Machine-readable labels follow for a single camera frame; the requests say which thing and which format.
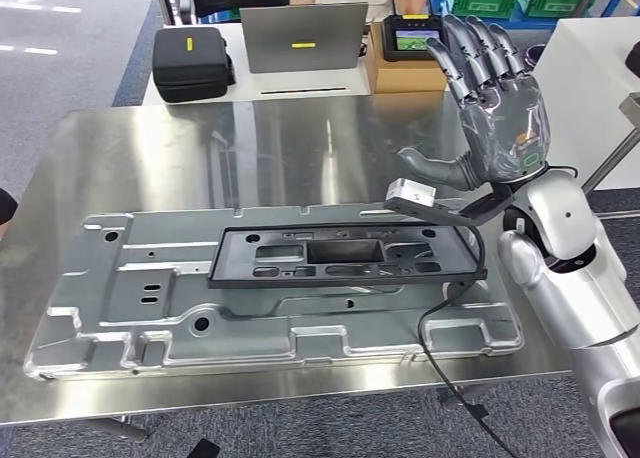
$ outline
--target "white table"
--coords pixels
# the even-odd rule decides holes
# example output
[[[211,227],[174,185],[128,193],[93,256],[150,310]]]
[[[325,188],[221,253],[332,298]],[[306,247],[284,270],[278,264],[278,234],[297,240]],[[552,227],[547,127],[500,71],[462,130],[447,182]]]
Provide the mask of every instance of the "white table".
[[[233,61],[236,84],[220,98],[202,100],[202,103],[216,101],[256,101],[282,98],[303,98],[317,96],[368,95],[369,84],[364,58],[355,68],[345,70],[318,70],[289,73],[259,73],[249,71],[247,49],[242,25],[224,23],[215,25],[226,40],[227,53]],[[149,77],[144,105],[162,105],[165,102]]]
[[[561,20],[534,73],[551,125],[551,164],[570,164],[583,183],[633,127],[618,106],[640,91],[624,60],[640,41],[640,19]],[[596,189],[640,187],[640,147]]]

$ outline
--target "stainless steel table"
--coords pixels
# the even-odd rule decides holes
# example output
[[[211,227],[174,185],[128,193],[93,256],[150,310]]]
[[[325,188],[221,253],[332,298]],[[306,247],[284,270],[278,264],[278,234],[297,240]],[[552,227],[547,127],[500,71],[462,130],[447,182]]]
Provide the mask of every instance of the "stainless steel table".
[[[394,151],[466,148],[448,93],[119,108],[71,113],[48,143],[0,242],[0,423],[439,386],[425,362],[217,376],[38,382],[23,361],[69,238],[92,213],[382,201],[408,176]],[[438,197],[458,196],[442,188]],[[500,220],[481,230],[494,249]],[[566,373],[525,296],[506,286],[521,351],[445,360],[461,384]]]

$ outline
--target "robot finger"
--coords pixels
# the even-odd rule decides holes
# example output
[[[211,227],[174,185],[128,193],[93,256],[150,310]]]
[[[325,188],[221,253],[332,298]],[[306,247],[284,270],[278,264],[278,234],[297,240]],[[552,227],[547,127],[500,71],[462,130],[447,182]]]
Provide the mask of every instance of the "robot finger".
[[[491,75],[489,74],[489,70],[487,69],[482,55],[478,51],[473,38],[464,26],[464,23],[454,15],[445,16],[444,22],[445,28],[456,38],[472,75],[472,79],[475,81],[478,90],[491,79]]]
[[[504,53],[489,32],[487,25],[478,17],[469,16],[466,18],[466,26],[472,30],[480,43],[482,53],[491,63],[495,78],[500,79],[509,73],[509,65],[506,64]]]
[[[429,38],[426,40],[426,48],[438,62],[442,72],[445,73],[445,76],[447,77],[447,82],[449,83],[449,89],[451,90],[451,93],[453,93],[458,106],[462,106],[465,102],[475,97],[467,86],[466,82],[464,81],[464,75],[456,66],[454,59],[449,53],[449,50],[443,45],[442,41],[436,38]]]
[[[489,25],[489,31],[502,48],[511,73],[515,76],[525,71],[525,62],[522,61],[522,57],[518,52],[518,48],[511,41],[509,33],[505,31],[504,28],[494,24]]]

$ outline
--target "green led light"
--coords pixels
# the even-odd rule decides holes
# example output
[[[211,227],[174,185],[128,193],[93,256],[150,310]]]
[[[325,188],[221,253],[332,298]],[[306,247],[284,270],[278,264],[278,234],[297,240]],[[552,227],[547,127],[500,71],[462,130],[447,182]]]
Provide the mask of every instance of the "green led light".
[[[525,167],[528,168],[530,166],[535,165],[540,160],[540,155],[537,153],[532,153],[529,156],[525,156],[524,160],[522,160],[522,164]]]

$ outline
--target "black carrying case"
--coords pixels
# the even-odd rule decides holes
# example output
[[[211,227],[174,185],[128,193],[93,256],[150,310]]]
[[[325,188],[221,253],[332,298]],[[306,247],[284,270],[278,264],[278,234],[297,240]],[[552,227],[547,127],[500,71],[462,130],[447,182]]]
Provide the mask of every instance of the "black carrying case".
[[[231,60],[217,28],[158,30],[153,44],[153,82],[168,103],[217,98],[235,83]]]

